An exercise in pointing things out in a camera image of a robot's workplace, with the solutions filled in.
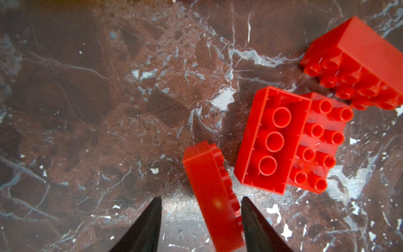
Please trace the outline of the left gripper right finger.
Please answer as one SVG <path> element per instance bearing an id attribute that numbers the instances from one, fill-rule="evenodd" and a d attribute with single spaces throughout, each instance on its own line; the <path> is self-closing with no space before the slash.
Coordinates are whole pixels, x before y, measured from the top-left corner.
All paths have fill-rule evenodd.
<path id="1" fill-rule="evenodd" d="M 246 196 L 241 201 L 241 217 L 247 252 L 292 252 Z"/>

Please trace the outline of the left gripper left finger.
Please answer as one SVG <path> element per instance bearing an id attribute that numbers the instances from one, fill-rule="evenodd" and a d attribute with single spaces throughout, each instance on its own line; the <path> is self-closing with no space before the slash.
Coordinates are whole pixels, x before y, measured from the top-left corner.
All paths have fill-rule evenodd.
<path id="1" fill-rule="evenodd" d="M 110 252 L 156 252 L 162 222 L 162 199 L 155 197 Z"/>

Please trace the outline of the red lego narrow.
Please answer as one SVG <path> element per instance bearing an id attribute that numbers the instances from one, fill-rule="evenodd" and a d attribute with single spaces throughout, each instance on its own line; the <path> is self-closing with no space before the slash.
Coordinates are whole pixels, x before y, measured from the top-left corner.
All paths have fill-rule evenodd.
<path id="1" fill-rule="evenodd" d="M 183 166 L 216 251 L 245 246 L 240 204 L 220 148 L 203 141 L 187 148 Z"/>

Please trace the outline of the red lego studded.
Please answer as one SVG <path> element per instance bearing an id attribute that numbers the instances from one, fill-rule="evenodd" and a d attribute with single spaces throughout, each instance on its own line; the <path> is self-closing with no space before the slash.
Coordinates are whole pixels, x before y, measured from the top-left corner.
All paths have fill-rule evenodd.
<path id="1" fill-rule="evenodd" d="M 318 93 L 304 96 L 312 104 L 287 183 L 321 194 L 327 189 L 328 173 L 336 165 L 335 155 L 345 141 L 344 129 L 354 112 L 350 106 Z"/>

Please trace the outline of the red lego top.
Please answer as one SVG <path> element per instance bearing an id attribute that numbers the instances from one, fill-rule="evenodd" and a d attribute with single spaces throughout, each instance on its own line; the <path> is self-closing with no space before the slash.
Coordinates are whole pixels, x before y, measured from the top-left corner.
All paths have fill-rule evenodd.
<path id="1" fill-rule="evenodd" d="M 403 53 L 358 17 L 314 40 L 300 65 L 356 110 L 403 104 Z"/>

